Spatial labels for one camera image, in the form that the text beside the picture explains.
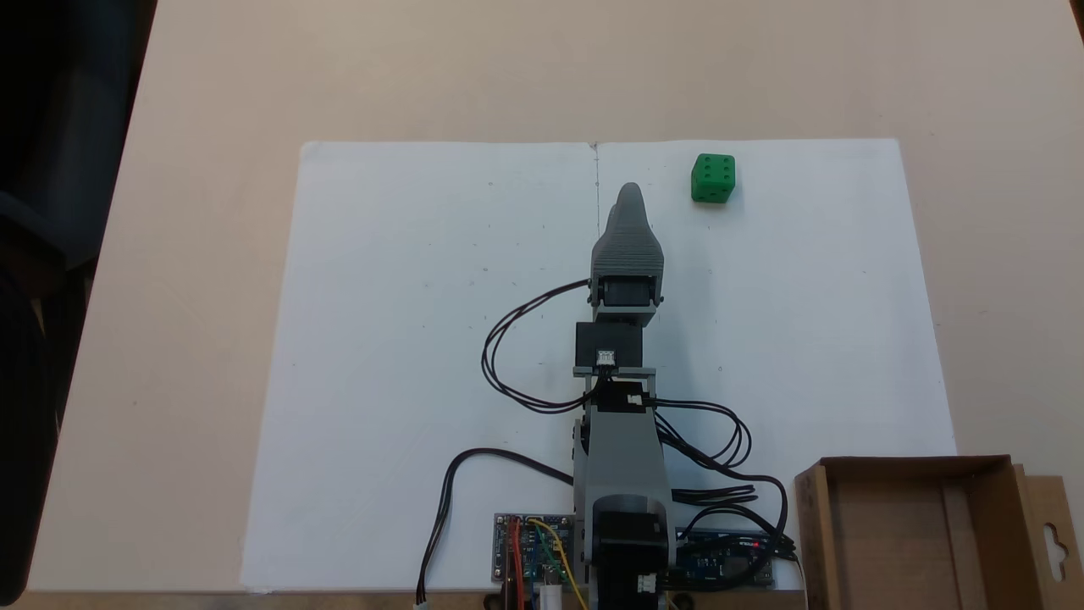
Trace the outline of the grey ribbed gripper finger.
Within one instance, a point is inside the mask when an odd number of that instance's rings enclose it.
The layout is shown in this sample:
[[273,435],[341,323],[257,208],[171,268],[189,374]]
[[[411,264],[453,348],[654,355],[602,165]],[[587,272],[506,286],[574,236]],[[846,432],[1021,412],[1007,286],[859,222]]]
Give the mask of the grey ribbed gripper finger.
[[661,275],[664,254],[655,238],[638,184],[628,182],[618,192],[620,231],[611,238],[601,236],[592,248],[593,275]]

